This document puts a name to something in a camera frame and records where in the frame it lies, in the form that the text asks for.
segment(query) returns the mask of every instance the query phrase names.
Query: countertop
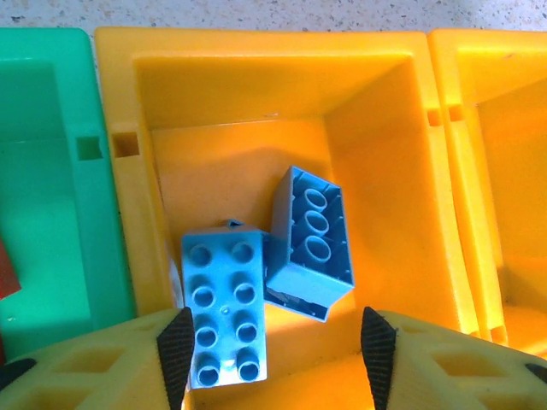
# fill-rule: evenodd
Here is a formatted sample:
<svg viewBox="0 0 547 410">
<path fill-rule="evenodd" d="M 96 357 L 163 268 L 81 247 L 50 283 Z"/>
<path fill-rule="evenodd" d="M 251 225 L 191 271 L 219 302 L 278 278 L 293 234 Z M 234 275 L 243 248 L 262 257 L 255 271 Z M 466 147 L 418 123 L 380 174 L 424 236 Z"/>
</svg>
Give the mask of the countertop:
<svg viewBox="0 0 547 410">
<path fill-rule="evenodd" d="M 0 0 L 0 26 L 547 30 L 547 0 Z"/>
</svg>

